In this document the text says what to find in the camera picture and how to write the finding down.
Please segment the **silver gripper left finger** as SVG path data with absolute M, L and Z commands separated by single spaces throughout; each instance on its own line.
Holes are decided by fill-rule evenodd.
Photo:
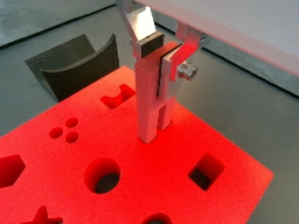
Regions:
M 165 45 L 165 35 L 155 28 L 149 6 L 134 0 L 117 0 L 117 7 L 131 37 L 134 56 L 141 60 Z

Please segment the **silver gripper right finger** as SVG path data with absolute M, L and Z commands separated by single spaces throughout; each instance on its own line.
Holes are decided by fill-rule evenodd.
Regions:
M 198 67 L 191 63 L 191 56 L 211 41 L 211 36 L 185 23 L 177 25 L 177 38 L 182 43 L 161 58 L 158 96 L 170 100 L 177 96 L 182 80 L 191 81 L 198 74 Z

